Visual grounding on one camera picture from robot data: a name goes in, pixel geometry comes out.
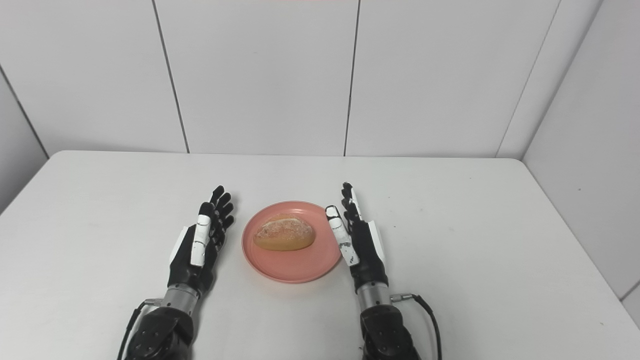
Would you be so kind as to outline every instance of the wall seam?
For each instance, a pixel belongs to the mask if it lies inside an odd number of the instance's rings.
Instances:
[[[156,0],[151,0],[154,6],[154,14],[156,16],[156,23],[158,25],[158,34],[160,35],[160,43],[162,43],[162,51],[164,53],[164,62],[166,63],[166,69],[169,73],[169,81],[171,82],[171,90],[173,91],[173,99],[175,100],[175,108],[178,111],[178,120],[180,121],[180,129],[182,130],[182,138],[184,139],[184,148],[187,150],[187,154],[190,154],[189,142],[187,141],[187,133],[184,130],[184,121],[182,121],[182,111],[180,110],[180,102],[178,101],[178,93],[175,91],[175,83],[173,82],[173,73],[171,72],[171,64],[169,64],[169,55],[166,52],[166,44],[164,43],[164,35],[162,33],[162,26],[160,25],[160,16],[158,16],[158,10],[156,6]]]
[[[18,108],[20,108],[20,112],[22,113],[22,116],[24,117],[24,120],[27,122],[27,125],[29,125],[29,128],[31,129],[31,133],[36,138],[36,141],[38,142],[38,145],[40,146],[42,152],[44,152],[44,156],[48,160],[49,159],[49,153],[47,152],[47,149],[44,148],[44,144],[42,143],[40,137],[38,136],[38,133],[36,132],[35,127],[33,127],[33,124],[31,123],[31,120],[29,120],[29,117],[27,116],[26,111],[24,111],[24,107],[22,107],[22,103],[20,102],[20,99],[18,99],[18,95],[15,93],[15,90],[13,89],[13,86],[11,86],[11,83],[9,82],[9,77],[7,77],[6,73],[4,72],[4,69],[2,68],[2,65],[0,65],[0,76],[6,82],[6,85],[9,88],[9,91],[13,95],[13,98],[15,99],[15,102],[18,104]]]
[[[495,155],[493,156],[494,158],[498,157],[498,153],[500,152],[500,148],[502,147],[502,143],[504,142],[504,138],[507,136],[507,133],[509,132],[509,128],[511,127],[511,122],[513,121],[513,117],[516,115],[516,110],[518,109],[518,106],[520,105],[520,101],[522,100],[522,95],[524,94],[524,90],[527,88],[527,84],[529,84],[529,79],[531,79],[531,74],[533,73],[533,69],[536,68],[536,63],[538,62],[538,57],[540,57],[540,52],[542,52],[542,48],[545,46],[545,41],[547,41],[547,35],[549,35],[549,30],[551,29],[551,25],[554,23],[554,19],[556,18],[556,14],[558,13],[558,8],[560,8],[560,4],[562,3],[562,0],[558,0],[558,4],[556,5],[556,9],[554,10],[554,14],[551,16],[551,21],[549,22],[549,25],[547,26],[547,31],[545,32],[545,37],[542,38],[542,43],[540,44],[540,47],[538,48],[538,53],[536,54],[535,59],[533,60],[533,64],[531,65],[531,69],[529,69],[529,74],[527,75],[527,79],[524,81],[524,86],[522,87],[522,90],[520,91],[520,96],[518,96],[518,100],[516,102],[516,106],[514,106],[513,111],[511,112],[511,117],[509,118],[509,124],[507,124],[507,127],[504,130],[504,134],[502,134],[502,139],[500,139],[500,144],[498,144],[498,149],[495,151]]]
[[[353,93],[353,73],[356,67],[356,47],[358,45],[358,27],[360,25],[360,1],[356,13],[356,31],[353,37],[353,57],[351,58],[351,82],[349,83],[349,104],[347,105],[347,125],[344,130],[344,150],[342,156],[347,156],[347,140],[349,138],[349,118],[351,117],[351,94]]]

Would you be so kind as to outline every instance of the black cable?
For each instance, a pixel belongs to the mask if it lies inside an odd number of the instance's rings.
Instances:
[[[122,343],[120,344],[120,351],[118,352],[117,360],[122,360],[124,347],[127,344],[127,340],[129,339],[129,334],[131,333],[131,329],[133,329],[133,325],[136,323],[136,320],[140,316],[142,309],[148,304],[149,302],[147,300],[141,302],[138,308],[133,311],[133,314],[131,314],[131,318],[129,319],[129,323],[127,324],[127,330],[125,331],[124,337],[122,338]]]
[[[438,347],[438,360],[442,360],[442,344],[440,343],[440,328],[438,327],[438,322],[436,321],[436,316],[433,314],[433,310],[431,306],[427,304],[426,301],[420,296],[416,294],[411,294],[413,299],[424,308],[424,310],[429,314],[431,318],[431,323],[433,323],[433,330],[436,333],[436,346]]]

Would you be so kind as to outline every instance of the silver cylindrical wrist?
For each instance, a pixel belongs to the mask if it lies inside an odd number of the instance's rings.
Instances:
[[[359,287],[356,293],[361,311],[376,305],[391,305],[389,287],[384,282],[368,282]]]
[[[197,302],[197,291],[185,284],[174,284],[167,288],[161,306],[172,307],[191,316]]]

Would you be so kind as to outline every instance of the cable connector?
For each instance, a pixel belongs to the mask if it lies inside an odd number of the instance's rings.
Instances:
[[[144,301],[144,304],[151,306],[160,306],[162,304],[162,298],[146,299]]]
[[[391,295],[391,302],[400,302],[413,299],[413,294],[393,294]]]

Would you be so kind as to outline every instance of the robotic hand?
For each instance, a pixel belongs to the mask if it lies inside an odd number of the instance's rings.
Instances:
[[[231,195],[219,186],[211,200],[200,206],[197,223],[185,227],[173,250],[163,299],[148,299],[138,307],[127,326],[118,360],[122,358],[131,329],[145,305],[160,307],[142,317],[131,337],[126,360],[186,360],[193,342],[191,315],[198,300],[213,283],[213,266],[225,242],[225,231],[234,222],[229,216]]]
[[[414,299],[429,313],[436,332],[438,359],[442,358],[440,331],[433,311],[419,295],[389,294],[385,256],[380,233],[373,221],[362,220],[356,194],[349,183],[343,184],[342,205],[346,209],[345,227],[338,209],[328,206],[326,217],[335,235],[342,257],[349,265],[360,303],[360,327],[365,345],[363,360],[420,360],[411,334],[403,325],[400,310],[392,302]]]

